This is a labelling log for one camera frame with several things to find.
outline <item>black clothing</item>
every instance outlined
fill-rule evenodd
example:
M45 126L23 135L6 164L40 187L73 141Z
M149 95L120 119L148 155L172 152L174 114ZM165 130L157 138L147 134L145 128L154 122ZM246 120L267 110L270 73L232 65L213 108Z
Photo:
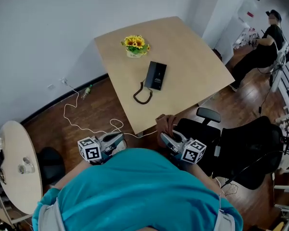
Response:
M271 25L265 32L263 39L270 35L276 42L278 50L284 43L282 31L277 25ZM245 75L254 68L269 67L277 58L275 43L270 46L258 45L257 49L247 54L233 69L235 82L232 86L238 88Z

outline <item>baseboard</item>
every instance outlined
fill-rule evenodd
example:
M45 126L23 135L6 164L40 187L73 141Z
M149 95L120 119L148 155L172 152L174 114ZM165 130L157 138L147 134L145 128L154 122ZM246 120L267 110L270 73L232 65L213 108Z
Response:
M98 78L95 78L77 88L75 88L75 91L81 91L82 89L90 86L90 85L94 85L97 84L98 82L100 82L103 79L106 79L108 77L108 74L104 74L102 76L99 76ZM56 98L55 100L53 100L52 102L50 102L49 104L45 105L44 107L40 108L37 112L34 112L32 115L30 115L29 117L27 117L26 119L24 119L21 124L25 124L28 121L30 121L31 119L33 119L34 117L38 116L39 114L41 114L42 112L44 112L45 110L49 109L50 107L54 106L55 104L61 102L62 100L68 98L69 96L73 95L74 91L69 91L66 94L63 94L62 96Z

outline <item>chair armrest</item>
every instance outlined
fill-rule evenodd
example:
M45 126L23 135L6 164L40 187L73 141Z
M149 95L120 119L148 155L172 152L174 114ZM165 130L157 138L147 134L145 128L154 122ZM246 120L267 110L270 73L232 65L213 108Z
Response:
M206 120L209 120L209 121L215 121L217 123L221 122L221 115L215 112L214 110L210 110L207 108L199 107L197 109L196 115L199 117L205 118Z

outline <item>sneaker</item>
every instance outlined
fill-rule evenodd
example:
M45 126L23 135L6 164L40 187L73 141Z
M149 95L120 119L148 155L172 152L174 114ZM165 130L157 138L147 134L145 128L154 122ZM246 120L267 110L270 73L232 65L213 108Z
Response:
M229 86L230 86L230 88L231 88L233 91L237 91L237 88L234 87L232 84L230 84Z

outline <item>wall outlet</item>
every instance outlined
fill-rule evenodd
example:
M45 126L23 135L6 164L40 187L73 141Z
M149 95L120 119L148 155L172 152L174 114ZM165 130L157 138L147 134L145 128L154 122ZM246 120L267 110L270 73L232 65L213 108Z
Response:
M64 78L64 77L60 78L59 81L60 81L62 84L64 84L64 85L67 84L67 79Z
M53 89L55 89L56 87L53 85L53 84L50 84L48 87L47 87L47 89L48 90L53 90Z

